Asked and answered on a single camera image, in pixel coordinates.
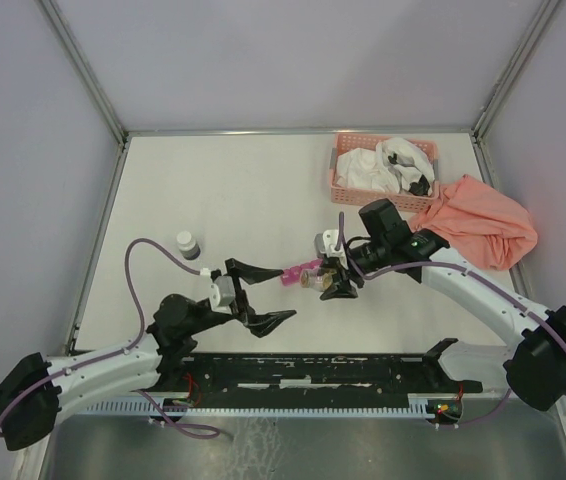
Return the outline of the amber pill bottle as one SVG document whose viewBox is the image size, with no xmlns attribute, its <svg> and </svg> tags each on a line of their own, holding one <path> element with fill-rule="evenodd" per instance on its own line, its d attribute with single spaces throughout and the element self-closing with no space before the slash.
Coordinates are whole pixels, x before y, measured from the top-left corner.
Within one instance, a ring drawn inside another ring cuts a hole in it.
<svg viewBox="0 0 566 480">
<path fill-rule="evenodd" d="M 303 269 L 299 277 L 299 284 L 302 288 L 325 292 L 333 284 L 333 271 L 321 267 Z"/>
</svg>

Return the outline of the pink weekly pill organizer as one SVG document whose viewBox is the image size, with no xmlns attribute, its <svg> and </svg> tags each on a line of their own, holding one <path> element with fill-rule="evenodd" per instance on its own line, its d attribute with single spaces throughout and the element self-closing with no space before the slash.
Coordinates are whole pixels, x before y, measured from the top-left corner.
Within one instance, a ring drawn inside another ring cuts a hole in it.
<svg viewBox="0 0 566 480">
<path fill-rule="evenodd" d="M 321 259 L 314 259 L 309 262 L 288 267 L 283 270 L 283 274 L 280 276 L 280 281 L 285 287 L 297 284 L 300 281 L 301 274 L 304 270 L 317 268 L 321 265 L 321 263 Z"/>
</svg>

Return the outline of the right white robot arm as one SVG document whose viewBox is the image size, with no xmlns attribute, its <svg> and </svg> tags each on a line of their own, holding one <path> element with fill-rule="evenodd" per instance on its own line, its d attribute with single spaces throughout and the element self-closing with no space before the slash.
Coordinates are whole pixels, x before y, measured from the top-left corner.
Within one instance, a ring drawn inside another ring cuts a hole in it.
<svg viewBox="0 0 566 480">
<path fill-rule="evenodd" d="M 364 237 L 346 238 L 342 226 L 315 237 L 330 279 L 322 299 L 354 298 L 369 281 L 405 274 L 454 301 L 502 342 L 445 342 L 421 368 L 426 386 L 444 391 L 456 381 L 477 381 L 539 411 L 566 396 L 566 306 L 550 309 L 497 285 L 440 235 L 411 231 L 388 199 L 363 206 L 359 217 Z"/>
</svg>

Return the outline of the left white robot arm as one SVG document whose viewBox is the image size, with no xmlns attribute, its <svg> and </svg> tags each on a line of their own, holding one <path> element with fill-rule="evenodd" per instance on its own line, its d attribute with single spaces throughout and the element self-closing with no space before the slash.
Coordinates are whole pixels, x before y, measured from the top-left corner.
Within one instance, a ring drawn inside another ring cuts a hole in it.
<svg viewBox="0 0 566 480">
<path fill-rule="evenodd" d="M 22 450 L 100 401 L 158 386 L 175 389 L 184 378 L 182 360 L 196 348 L 195 335 L 204 331 L 238 321 L 257 338 L 268 335 L 294 311 L 258 314 L 243 287 L 283 273 L 230 258 L 224 270 L 205 274 L 210 280 L 206 298 L 166 296 L 152 322 L 142 323 L 126 343 L 74 356 L 23 357 L 0 383 L 0 439 L 8 450 Z"/>
</svg>

